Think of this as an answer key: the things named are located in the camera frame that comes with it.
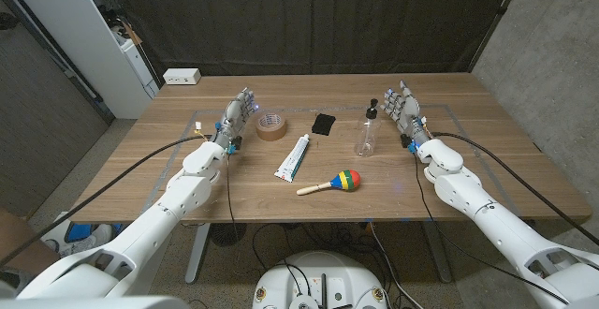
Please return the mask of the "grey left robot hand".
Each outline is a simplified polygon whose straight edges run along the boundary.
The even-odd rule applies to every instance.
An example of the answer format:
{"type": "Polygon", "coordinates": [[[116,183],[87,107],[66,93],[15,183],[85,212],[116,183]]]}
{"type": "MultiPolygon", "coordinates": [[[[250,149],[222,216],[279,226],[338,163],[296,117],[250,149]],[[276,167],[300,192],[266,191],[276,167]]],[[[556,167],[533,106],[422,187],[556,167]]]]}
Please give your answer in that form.
{"type": "Polygon", "coordinates": [[[216,124],[216,133],[211,141],[220,145],[228,153],[235,145],[235,139],[242,135],[250,117],[257,111],[254,92],[249,88],[244,88],[239,92],[226,106],[225,112],[216,124]]]}

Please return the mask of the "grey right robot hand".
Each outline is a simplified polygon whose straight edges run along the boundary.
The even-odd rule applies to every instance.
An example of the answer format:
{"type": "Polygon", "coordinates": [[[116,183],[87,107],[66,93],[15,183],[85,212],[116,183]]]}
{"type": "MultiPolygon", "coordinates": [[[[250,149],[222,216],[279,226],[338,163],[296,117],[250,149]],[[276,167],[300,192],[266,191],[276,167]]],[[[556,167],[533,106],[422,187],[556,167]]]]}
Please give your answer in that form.
{"type": "Polygon", "coordinates": [[[414,152],[431,139],[425,131],[419,104],[404,80],[400,80],[399,91],[389,88],[384,93],[380,108],[396,123],[404,148],[414,152]]]}

